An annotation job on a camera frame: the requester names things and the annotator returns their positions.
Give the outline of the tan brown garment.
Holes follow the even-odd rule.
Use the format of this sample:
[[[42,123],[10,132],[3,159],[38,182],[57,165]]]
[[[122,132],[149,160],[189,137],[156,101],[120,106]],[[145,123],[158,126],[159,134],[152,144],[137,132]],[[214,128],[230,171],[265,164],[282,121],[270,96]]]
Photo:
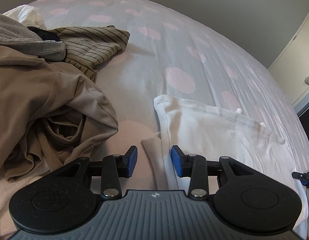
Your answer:
[[[0,46],[0,170],[16,180],[54,171],[118,132],[115,110],[74,66]]]

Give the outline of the grey pink-dotted bed cover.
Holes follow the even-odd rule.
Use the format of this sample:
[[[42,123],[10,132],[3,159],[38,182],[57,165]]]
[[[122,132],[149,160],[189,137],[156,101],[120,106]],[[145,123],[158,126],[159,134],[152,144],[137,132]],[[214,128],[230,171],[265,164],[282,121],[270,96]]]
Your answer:
[[[294,228],[242,233],[218,219],[209,203],[189,198],[189,187],[158,189],[142,145],[160,132],[153,101],[161,95],[240,108],[254,118],[272,118],[282,106],[294,110],[259,61],[214,30],[147,0],[37,0],[30,6],[48,31],[113,25],[130,33],[126,49],[98,65],[94,82],[115,110],[118,132],[82,157],[102,161],[136,146],[138,159],[131,178],[119,179],[122,198],[103,202],[70,231],[18,230],[9,213],[17,191],[53,172],[46,162],[16,180],[0,170],[0,239],[309,239]],[[309,186],[303,187],[309,201]]]

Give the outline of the black garment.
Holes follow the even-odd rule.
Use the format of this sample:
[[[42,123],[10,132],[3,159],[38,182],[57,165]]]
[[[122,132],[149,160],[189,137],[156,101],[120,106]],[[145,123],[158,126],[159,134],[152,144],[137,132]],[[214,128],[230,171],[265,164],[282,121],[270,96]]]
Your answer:
[[[65,61],[67,58],[67,49],[64,42],[61,41],[56,33],[37,27],[28,27],[28,29],[38,35],[44,41],[44,59],[54,62]]]

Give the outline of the cream white garment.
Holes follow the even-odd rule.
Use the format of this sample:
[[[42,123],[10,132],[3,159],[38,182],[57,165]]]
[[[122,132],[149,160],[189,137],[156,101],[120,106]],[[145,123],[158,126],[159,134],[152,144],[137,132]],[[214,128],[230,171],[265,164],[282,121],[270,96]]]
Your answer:
[[[26,27],[47,29],[41,14],[38,13],[35,7],[27,4],[19,5],[16,8],[4,12],[3,15],[18,21]]]

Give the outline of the olive striped garment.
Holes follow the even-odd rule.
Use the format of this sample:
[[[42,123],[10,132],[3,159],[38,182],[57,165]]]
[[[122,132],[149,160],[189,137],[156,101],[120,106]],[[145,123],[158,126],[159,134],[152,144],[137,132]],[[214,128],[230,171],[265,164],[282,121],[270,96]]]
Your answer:
[[[98,65],[108,61],[127,47],[130,33],[106,27],[63,27],[52,30],[65,44],[65,62],[72,64],[95,82]]]

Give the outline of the grey ribbed knit garment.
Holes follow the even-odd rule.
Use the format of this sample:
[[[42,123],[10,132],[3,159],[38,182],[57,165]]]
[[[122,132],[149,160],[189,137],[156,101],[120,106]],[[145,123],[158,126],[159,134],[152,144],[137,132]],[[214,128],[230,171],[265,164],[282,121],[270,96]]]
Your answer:
[[[0,45],[49,61],[63,61],[67,51],[62,41],[42,40],[21,23],[0,14]]]

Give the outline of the dark wardrobe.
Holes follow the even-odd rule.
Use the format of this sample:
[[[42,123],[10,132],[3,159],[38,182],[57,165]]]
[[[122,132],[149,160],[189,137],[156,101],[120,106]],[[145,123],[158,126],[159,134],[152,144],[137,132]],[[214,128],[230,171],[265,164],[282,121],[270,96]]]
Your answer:
[[[309,93],[294,107],[309,140]]]

